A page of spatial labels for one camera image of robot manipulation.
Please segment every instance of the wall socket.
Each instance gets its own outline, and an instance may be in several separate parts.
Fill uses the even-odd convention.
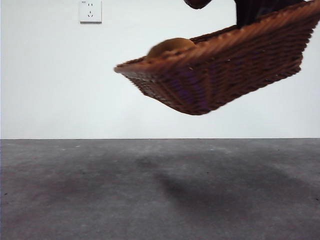
[[[81,24],[102,24],[101,0],[81,0],[79,19]]]

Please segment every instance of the brown woven basket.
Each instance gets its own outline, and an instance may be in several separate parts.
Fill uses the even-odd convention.
[[[185,114],[202,115],[300,71],[302,52],[320,20],[320,0],[302,2],[191,38],[195,47],[119,64],[141,92]]]

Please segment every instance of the concrete floor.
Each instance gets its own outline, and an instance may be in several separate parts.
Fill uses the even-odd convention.
[[[2,240],[319,240],[320,139],[2,140]]]

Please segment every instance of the basket rim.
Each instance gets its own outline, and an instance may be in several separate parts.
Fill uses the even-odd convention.
[[[279,11],[261,16],[256,22],[240,29],[236,25],[219,31],[190,38],[196,46],[165,51],[161,56],[146,60],[146,56],[118,64],[114,71],[127,77],[139,79],[139,72],[161,73],[169,69],[212,58],[223,50],[242,44],[253,38],[268,34],[301,19],[320,15],[320,0],[310,0],[290,5]]]

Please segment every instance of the round bread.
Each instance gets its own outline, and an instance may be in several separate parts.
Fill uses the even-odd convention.
[[[157,58],[165,51],[190,48],[194,46],[196,46],[195,43],[186,38],[176,37],[173,39],[168,39],[151,48],[146,56],[146,59],[149,60],[152,58]]]

